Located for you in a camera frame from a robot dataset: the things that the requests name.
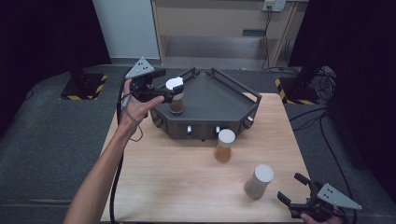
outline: wooden table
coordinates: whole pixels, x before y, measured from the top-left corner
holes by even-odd
[[[110,126],[105,141],[117,127]],[[309,178],[293,131],[277,94],[265,93],[253,126],[236,137],[227,163],[214,158],[215,140],[174,140],[150,119],[141,123],[144,137],[130,142],[115,198],[118,221],[149,222],[295,222],[276,197],[282,191],[293,203],[305,203],[309,188],[294,179]],[[255,201],[244,185],[259,164],[275,173],[264,196]],[[103,221],[109,221],[108,201]]]

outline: wall outlet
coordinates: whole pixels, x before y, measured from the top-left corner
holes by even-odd
[[[286,0],[265,0],[262,5],[262,11],[281,12],[285,8]]]

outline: cylindrical container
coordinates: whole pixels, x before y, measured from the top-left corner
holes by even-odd
[[[231,158],[231,148],[235,140],[235,133],[229,129],[223,129],[219,132],[218,145],[215,150],[215,158],[225,163]]]
[[[166,82],[166,88],[168,90],[172,90],[176,86],[183,85],[183,78],[182,77],[175,77],[171,78]],[[183,96],[184,92],[175,95],[172,103],[169,105],[169,110],[173,114],[181,114],[184,110],[184,103],[183,103]]]
[[[245,184],[245,192],[250,198],[258,200],[262,197],[268,184],[274,179],[274,171],[265,164],[256,167],[253,175]]]

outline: hand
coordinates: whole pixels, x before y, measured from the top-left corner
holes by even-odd
[[[131,82],[131,79],[125,82],[123,87],[123,95],[129,94],[131,92]],[[131,95],[128,105],[121,112],[120,125],[127,127],[127,130],[130,131],[132,135],[136,131],[137,125],[140,124],[149,110],[157,105],[160,105],[163,100],[163,96],[157,96],[148,102],[142,103]]]
[[[306,224],[342,224],[343,220],[340,217],[331,217],[329,220],[324,221],[324,222],[316,222],[311,216],[302,213],[300,215],[300,218],[306,223]]]

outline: gray carpet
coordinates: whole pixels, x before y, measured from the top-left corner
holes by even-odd
[[[1,139],[0,223],[61,223],[67,205],[28,204],[26,200],[71,200],[99,157],[116,110],[120,83],[128,67],[96,66],[87,70],[108,75],[96,100],[59,100],[69,74],[46,79],[34,86],[34,95],[24,102]],[[167,69],[164,78],[177,76],[182,71],[184,69]],[[263,71],[223,71],[258,92],[277,92],[275,78],[288,76]],[[285,108],[289,118],[294,118],[323,106],[325,102],[321,101],[321,105],[285,105]],[[322,112],[296,119],[291,126],[298,128]],[[351,164],[328,117],[323,119],[323,127],[355,201],[363,206],[357,223],[395,223],[396,206],[372,173],[358,170]],[[320,132],[319,121],[295,132],[295,136],[311,178],[329,182],[347,194],[345,181]],[[351,222],[352,211],[346,212]]]

